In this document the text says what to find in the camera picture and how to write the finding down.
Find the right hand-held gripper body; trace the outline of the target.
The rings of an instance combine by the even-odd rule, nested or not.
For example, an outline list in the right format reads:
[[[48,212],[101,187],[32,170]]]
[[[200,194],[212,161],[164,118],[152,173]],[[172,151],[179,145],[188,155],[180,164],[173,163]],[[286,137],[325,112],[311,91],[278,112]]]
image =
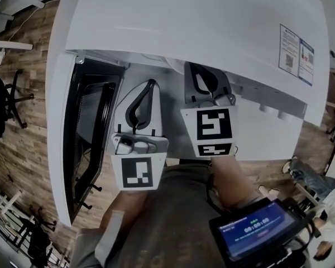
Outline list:
[[[193,108],[181,109],[181,115],[195,157],[231,156],[236,152],[238,107],[233,94],[222,94]]]

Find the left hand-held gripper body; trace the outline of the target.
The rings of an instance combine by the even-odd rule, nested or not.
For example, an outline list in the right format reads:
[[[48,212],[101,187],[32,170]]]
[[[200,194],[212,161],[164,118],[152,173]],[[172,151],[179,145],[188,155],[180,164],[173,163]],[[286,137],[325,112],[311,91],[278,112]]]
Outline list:
[[[164,137],[114,133],[111,162],[119,190],[156,190],[168,150]]]

